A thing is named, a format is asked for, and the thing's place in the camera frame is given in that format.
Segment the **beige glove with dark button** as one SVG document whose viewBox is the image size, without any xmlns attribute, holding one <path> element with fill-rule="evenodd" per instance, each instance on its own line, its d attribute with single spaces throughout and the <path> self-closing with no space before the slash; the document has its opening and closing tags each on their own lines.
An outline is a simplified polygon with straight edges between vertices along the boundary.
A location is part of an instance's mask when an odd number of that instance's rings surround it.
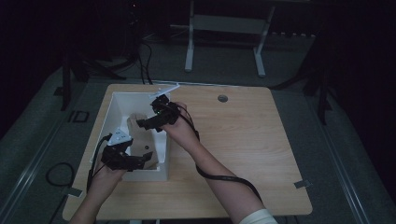
<svg viewBox="0 0 396 224">
<path fill-rule="evenodd" d="M 151 130 L 139 127 L 137 124 L 138 120 L 146 118 L 147 116 L 145 114 L 133 113 L 127 119 L 129 135 L 134 139 L 131 146 L 131 153 L 133 156 L 144 156 L 151 152 L 151 159 L 145 162 L 144 170 L 155 170 L 159 161 L 154 145 L 153 133 Z"/>
</svg>

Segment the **white sleeve cuff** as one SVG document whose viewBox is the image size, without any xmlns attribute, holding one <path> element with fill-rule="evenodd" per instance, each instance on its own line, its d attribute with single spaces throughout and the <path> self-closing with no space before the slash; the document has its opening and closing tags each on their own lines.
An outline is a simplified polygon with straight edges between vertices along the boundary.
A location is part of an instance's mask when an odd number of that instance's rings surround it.
<svg viewBox="0 0 396 224">
<path fill-rule="evenodd" d="M 267 209 L 261 209 L 244 217 L 238 224 L 278 224 Z"/>
</svg>

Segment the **person's left hand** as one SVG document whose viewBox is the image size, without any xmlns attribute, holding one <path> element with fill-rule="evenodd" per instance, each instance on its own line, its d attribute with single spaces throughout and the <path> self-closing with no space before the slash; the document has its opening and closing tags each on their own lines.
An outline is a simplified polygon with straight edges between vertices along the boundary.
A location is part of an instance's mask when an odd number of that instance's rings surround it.
<svg viewBox="0 0 396 224">
<path fill-rule="evenodd" d="M 88 192 L 94 196 L 109 196 L 121 182 L 126 170 L 112 170 L 100 162 L 95 170 Z"/>
</svg>

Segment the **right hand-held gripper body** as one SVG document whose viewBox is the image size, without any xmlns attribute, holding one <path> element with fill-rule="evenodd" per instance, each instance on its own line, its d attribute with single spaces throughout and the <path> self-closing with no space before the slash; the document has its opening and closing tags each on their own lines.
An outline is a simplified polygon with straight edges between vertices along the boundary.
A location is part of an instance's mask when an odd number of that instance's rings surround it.
<svg viewBox="0 0 396 224">
<path fill-rule="evenodd" d="M 177 83 L 171 87 L 159 88 L 149 97 L 152 99 L 152 103 L 150 105 L 155 114 L 154 117 L 158 117 L 160 119 L 160 126 L 165 124 L 174 124 L 177 121 L 179 116 L 177 105 L 170 101 L 167 94 L 179 87 L 180 85 Z"/>
</svg>

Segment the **black equipment stand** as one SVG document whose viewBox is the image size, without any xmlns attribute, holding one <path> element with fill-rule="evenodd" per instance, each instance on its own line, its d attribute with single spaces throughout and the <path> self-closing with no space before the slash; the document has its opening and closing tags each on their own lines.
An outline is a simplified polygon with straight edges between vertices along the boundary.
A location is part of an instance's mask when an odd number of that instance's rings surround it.
<svg viewBox="0 0 396 224">
<path fill-rule="evenodd" d="M 139 58 L 144 7 L 140 0 L 106 0 L 106 41 L 115 71 Z"/>
</svg>

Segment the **person's right hand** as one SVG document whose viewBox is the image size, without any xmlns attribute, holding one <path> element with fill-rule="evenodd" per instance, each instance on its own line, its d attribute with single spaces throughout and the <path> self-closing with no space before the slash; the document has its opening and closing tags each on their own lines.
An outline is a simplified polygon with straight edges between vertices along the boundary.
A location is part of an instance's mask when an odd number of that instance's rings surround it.
<svg viewBox="0 0 396 224">
<path fill-rule="evenodd" d="M 180 113 L 177 121 L 174 124 L 163 125 L 162 129 L 186 151 L 193 152 L 200 146 L 200 141 L 188 115 L 187 106 L 177 102 L 177 110 Z"/>
</svg>

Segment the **dark metal stand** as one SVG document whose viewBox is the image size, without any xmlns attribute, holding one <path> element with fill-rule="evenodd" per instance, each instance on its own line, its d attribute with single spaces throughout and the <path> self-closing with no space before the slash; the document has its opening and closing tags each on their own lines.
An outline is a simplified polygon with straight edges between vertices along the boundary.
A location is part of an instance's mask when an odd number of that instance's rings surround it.
<svg viewBox="0 0 396 224">
<path fill-rule="evenodd" d="M 327 100 L 331 71 L 328 30 L 321 28 L 297 70 L 297 74 L 286 81 L 270 86 L 269 89 L 280 91 L 305 79 L 303 94 L 314 96 L 318 93 L 317 115 L 319 121 L 326 125 L 326 111 L 332 109 Z"/>
</svg>

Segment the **black tripod stand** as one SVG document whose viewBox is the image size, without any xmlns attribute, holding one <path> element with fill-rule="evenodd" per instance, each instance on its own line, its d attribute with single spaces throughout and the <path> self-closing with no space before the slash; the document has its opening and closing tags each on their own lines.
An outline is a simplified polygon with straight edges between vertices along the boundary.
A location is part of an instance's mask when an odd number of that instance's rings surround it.
<svg viewBox="0 0 396 224">
<path fill-rule="evenodd" d="M 61 110 L 65 111 L 71 102 L 71 74 L 75 75 L 77 81 L 87 82 L 90 78 L 87 68 L 90 67 L 95 73 L 104 77 L 124 80 L 125 77 L 117 75 L 116 71 L 131 63 L 132 61 L 127 59 L 122 63 L 104 66 L 80 50 L 75 44 L 68 44 L 64 48 L 62 86 L 58 87 L 54 93 L 63 98 Z"/>
</svg>

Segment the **white rectangular storage box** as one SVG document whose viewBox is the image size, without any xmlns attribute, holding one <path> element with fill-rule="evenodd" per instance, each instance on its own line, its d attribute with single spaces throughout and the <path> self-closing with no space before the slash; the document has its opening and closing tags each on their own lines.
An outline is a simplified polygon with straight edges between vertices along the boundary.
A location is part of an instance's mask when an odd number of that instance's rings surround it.
<svg viewBox="0 0 396 224">
<path fill-rule="evenodd" d="M 147 119 L 155 116 L 150 103 L 149 92 L 114 92 L 109 104 L 105 106 L 106 115 L 98 120 L 102 125 L 98 143 L 96 145 L 95 154 L 101 154 L 109 140 L 111 134 L 116 128 L 121 128 L 129 134 L 127 119 L 133 113 L 145 114 Z M 169 149 L 167 143 L 167 135 L 164 132 L 157 133 L 154 129 L 150 129 L 153 133 L 154 145 L 158 155 L 158 163 L 155 170 L 126 170 L 123 176 L 124 181 L 165 181 L 168 179 L 169 168 Z M 132 157 L 131 164 L 138 161 L 131 153 L 131 147 L 127 149 L 127 153 Z"/>
</svg>

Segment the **white metal stand frame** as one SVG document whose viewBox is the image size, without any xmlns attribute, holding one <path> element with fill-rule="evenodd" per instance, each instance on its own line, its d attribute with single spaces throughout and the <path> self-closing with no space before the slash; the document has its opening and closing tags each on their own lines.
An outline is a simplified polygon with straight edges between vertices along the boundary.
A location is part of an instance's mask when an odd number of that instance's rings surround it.
<svg viewBox="0 0 396 224">
<path fill-rule="evenodd" d="M 220 15 L 206 15 L 196 14 L 194 7 L 196 0 L 190 1 L 190 12 L 189 12 L 189 39 L 187 46 L 187 54 L 185 60 L 184 70 L 189 73 L 193 67 L 193 56 L 194 56 L 194 31 L 213 31 L 213 32 L 224 32 L 224 33 L 235 33 L 235 34 L 249 34 L 258 35 L 260 42 L 253 48 L 254 60 L 257 68 L 259 77 L 266 75 L 263 59 L 262 49 L 266 37 L 269 34 L 269 28 L 272 19 L 275 15 L 276 6 L 270 5 L 265 10 L 264 19 L 252 19 L 252 18 L 239 18 L 229 17 Z"/>
</svg>

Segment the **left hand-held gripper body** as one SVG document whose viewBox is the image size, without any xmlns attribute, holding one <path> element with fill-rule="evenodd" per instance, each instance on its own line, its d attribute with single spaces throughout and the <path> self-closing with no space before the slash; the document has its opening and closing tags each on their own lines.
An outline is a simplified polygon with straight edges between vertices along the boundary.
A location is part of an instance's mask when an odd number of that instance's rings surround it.
<svg viewBox="0 0 396 224">
<path fill-rule="evenodd" d="M 116 128 L 111 134 L 102 152 L 101 161 L 111 170 L 132 170 L 127 149 L 132 145 L 133 138 L 121 128 Z"/>
</svg>

